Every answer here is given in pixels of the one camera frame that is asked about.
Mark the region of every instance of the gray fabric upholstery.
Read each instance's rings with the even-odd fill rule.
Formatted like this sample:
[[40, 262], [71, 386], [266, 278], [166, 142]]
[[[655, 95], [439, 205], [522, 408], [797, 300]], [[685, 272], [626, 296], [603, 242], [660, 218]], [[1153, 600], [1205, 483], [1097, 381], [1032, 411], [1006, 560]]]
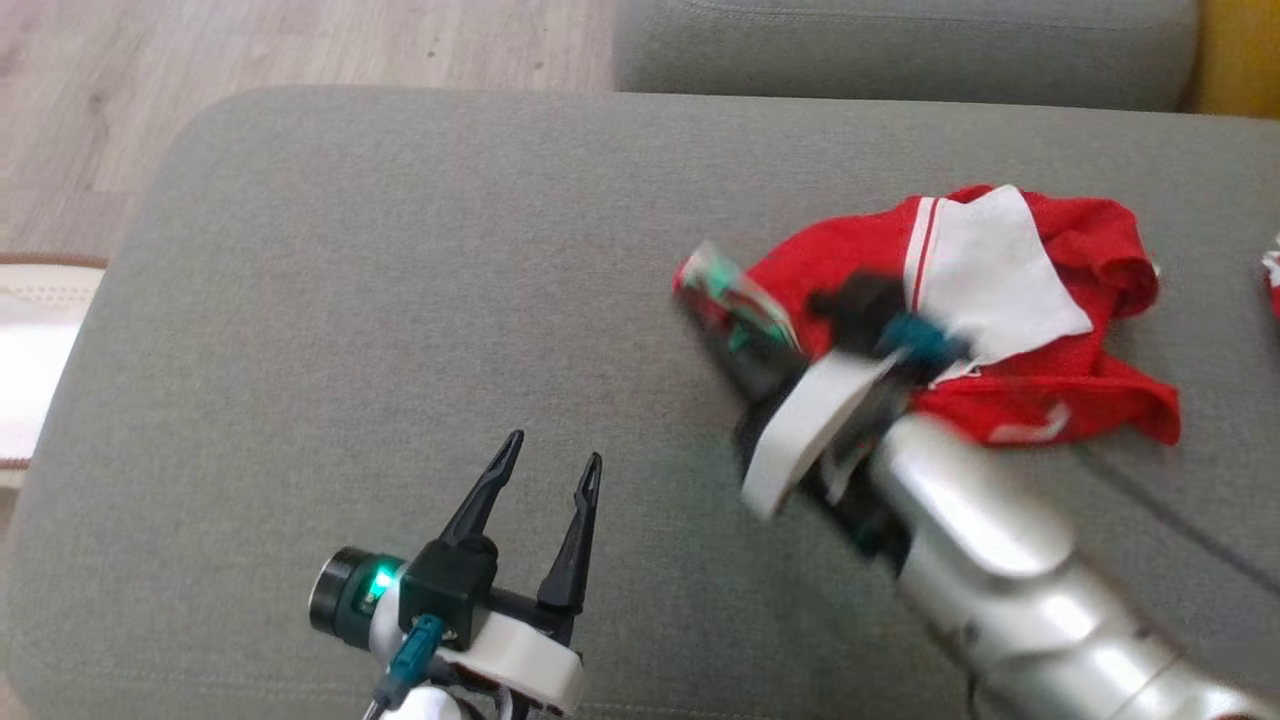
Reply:
[[625, 0], [618, 90], [1167, 110], [1194, 0]]
[[[1257, 260], [1280, 124], [1093, 110], [282, 88], [178, 138], [108, 270], [15, 516], [12, 682], [37, 717], [358, 716], [321, 561], [407, 555], [516, 427], [499, 583], [532, 592], [591, 450], [586, 717], [950, 717], [964, 680], [795, 505], [736, 497], [739, 406], [669, 299], [703, 240], [1011, 182], [1120, 200], [1165, 293], [1117, 352], [1185, 439], [1100, 452], [1280, 577], [1280, 337]], [[1280, 691], [1280, 602], [1064, 450], [1009, 452], [1212, 667]]]

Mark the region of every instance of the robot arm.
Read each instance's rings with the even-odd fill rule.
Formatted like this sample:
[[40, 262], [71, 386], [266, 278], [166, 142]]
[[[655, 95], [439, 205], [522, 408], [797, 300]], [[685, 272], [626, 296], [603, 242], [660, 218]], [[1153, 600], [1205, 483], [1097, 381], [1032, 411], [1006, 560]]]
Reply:
[[568, 643], [586, 593], [600, 456], [588, 461], [559, 553], [529, 598], [493, 587], [498, 548], [484, 534], [522, 442], [520, 430], [507, 438], [413, 560], [346, 547], [321, 569], [311, 625], [388, 667], [365, 720], [481, 720], [447, 687], [493, 696], [502, 720], [536, 708], [572, 714], [581, 702], [582, 660]]
[[749, 418], [746, 503], [764, 518], [796, 492], [822, 505], [888, 560], [931, 635], [1018, 717], [1280, 720], [1196, 667], [987, 450], [904, 414], [915, 375], [902, 361], [833, 351], [763, 406], [763, 430]]

